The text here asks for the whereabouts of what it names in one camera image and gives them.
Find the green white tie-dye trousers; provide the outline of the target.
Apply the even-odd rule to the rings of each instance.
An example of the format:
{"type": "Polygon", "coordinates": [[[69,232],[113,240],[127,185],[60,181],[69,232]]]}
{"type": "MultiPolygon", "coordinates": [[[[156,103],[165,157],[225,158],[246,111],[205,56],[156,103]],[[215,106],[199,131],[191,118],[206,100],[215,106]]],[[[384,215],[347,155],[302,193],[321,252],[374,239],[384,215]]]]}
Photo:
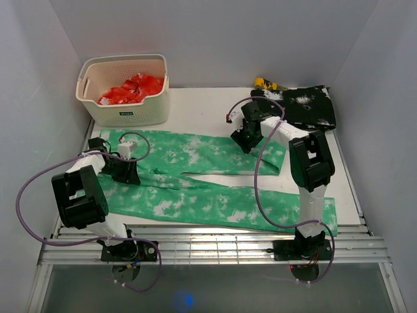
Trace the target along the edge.
{"type": "Polygon", "coordinates": [[[139,139],[127,130],[103,130],[115,147],[121,136],[137,143],[135,155],[140,185],[98,180],[111,213],[166,222],[231,226],[292,232],[298,222],[299,196],[252,186],[225,186],[195,179],[195,175],[277,176],[285,148],[263,141],[244,153],[228,137],[146,130],[139,139]]]}

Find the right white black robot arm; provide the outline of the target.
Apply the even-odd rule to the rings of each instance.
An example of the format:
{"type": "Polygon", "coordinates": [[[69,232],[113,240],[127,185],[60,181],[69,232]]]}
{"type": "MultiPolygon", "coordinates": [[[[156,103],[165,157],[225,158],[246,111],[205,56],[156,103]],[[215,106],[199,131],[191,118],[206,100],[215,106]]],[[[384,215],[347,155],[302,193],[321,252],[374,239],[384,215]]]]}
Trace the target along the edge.
{"type": "Polygon", "coordinates": [[[294,127],[283,115],[273,115],[271,107],[260,106],[260,100],[261,97],[248,97],[240,101],[239,112],[229,110],[225,119],[235,128],[231,138],[244,153],[271,140],[286,148],[291,177],[299,190],[299,221],[293,226],[295,238],[280,243],[284,251],[276,257],[279,260],[291,256],[318,258],[328,244],[323,224],[324,194],[335,173],[326,136],[321,131],[308,132],[294,127]]]}

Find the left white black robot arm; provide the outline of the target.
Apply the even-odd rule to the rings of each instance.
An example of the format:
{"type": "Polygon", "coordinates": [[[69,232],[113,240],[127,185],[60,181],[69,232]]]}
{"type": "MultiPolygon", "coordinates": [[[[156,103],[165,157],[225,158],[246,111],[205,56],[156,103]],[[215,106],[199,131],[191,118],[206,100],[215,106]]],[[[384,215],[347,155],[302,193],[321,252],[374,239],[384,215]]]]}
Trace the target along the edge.
{"type": "Polygon", "coordinates": [[[51,179],[59,216],[67,228],[86,229],[96,235],[107,252],[121,260],[138,257],[139,249],[131,240],[132,231],[109,216],[108,201],[98,180],[98,174],[109,175],[114,181],[128,185],[141,184],[133,152],[137,143],[121,140],[115,152],[102,138],[88,141],[88,149],[64,173],[51,179]]]}

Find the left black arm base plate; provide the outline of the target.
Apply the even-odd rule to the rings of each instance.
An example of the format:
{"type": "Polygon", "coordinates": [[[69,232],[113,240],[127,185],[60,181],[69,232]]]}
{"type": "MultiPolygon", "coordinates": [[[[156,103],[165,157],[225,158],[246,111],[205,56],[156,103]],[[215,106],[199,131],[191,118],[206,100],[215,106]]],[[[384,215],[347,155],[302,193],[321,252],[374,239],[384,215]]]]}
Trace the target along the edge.
{"type": "Polygon", "coordinates": [[[100,260],[130,263],[134,261],[156,261],[158,259],[157,246],[157,241],[153,241],[152,244],[145,241],[124,241],[117,245],[104,246],[100,260]]]}

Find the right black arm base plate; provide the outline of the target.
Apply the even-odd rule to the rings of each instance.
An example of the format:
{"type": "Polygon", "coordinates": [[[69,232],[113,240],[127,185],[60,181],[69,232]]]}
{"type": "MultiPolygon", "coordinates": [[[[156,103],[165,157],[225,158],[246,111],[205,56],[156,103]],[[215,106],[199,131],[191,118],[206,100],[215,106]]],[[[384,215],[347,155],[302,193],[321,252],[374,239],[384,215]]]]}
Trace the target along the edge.
{"type": "Polygon", "coordinates": [[[332,256],[332,247],[327,239],[324,240],[323,245],[306,250],[296,246],[295,240],[275,240],[272,242],[272,250],[276,261],[307,261],[316,257],[319,261],[328,261],[332,256]]]}

